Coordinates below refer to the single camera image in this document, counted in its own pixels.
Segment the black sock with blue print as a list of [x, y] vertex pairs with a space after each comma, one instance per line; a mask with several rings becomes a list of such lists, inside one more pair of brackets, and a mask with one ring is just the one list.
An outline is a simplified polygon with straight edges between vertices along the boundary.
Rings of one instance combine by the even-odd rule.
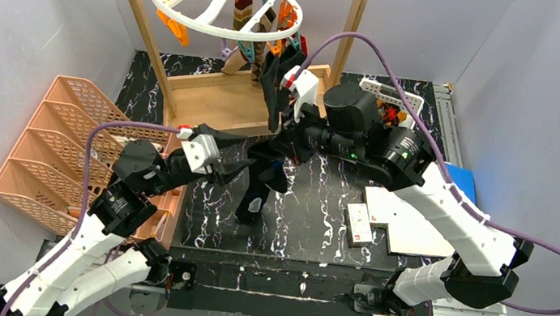
[[285, 157], [272, 149], [269, 141], [251, 146], [247, 155], [254, 162], [248, 167], [249, 185], [235, 211], [237, 220], [242, 224], [252, 224], [259, 219], [272, 191], [283, 194], [289, 189], [283, 169]]

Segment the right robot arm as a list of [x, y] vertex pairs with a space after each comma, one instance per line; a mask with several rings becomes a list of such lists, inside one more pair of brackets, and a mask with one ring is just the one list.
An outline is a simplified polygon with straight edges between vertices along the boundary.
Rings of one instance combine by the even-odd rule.
[[426, 136], [387, 126], [372, 93], [357, 85], [329, 88], [318, 105], [311, 73], [288, 73], [281, 93], [291, 103], [271, 148], [296, 163], [314, 152], [356, 165], [367, 177], [415, 208], [448, 241], [453, 254], [441, 262], [396, 271], [381, 298], [401, 307], [454, 298], [484, 308], [512, 296], [516, 268], [534, 249], [530, 241], [488, 227], [476, 207], [443, 178]]

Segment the orange clothes peg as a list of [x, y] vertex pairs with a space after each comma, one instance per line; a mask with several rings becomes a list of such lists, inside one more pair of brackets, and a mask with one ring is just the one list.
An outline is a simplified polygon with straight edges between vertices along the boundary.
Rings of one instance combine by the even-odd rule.
[[187, 47], [190, 44], [190, 38], [188, 36], [188, 31], [185, 25], [180, 24], [174, 19], [169, 18], [165, 13], [158, 10], [156, 12], [157, 16], [160, 18], [162, 23], [166, 25], [168, 30], [171, 31], [173, 36], [179, 41], [182, 46]]

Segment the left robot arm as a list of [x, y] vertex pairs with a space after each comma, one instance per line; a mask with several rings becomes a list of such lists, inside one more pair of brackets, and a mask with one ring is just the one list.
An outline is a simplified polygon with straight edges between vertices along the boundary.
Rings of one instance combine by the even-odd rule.
[[246, 159], [222, 163], [220, 151], [243, 143], [245, 137], [205, 124], [174, 129], [131, 121], [102, 123], [88, 135], [87, 156], [96, 135], [109, 127], [173, 133], [182, 146], [165, 157], [147, 139], [126, 143], [109, 184], [93, 200], [83, 192], [74, 228], [22, 275], [0, 284], [0, 316], [76, 316], [119, 289], [147, 280], [155, 270], [169, 267], [173, 260], [154, 237], [130, 245], [109, 263], [91, 265], [156, 213], [151, 198], [199, 179], [227, 184], [251, 164]]

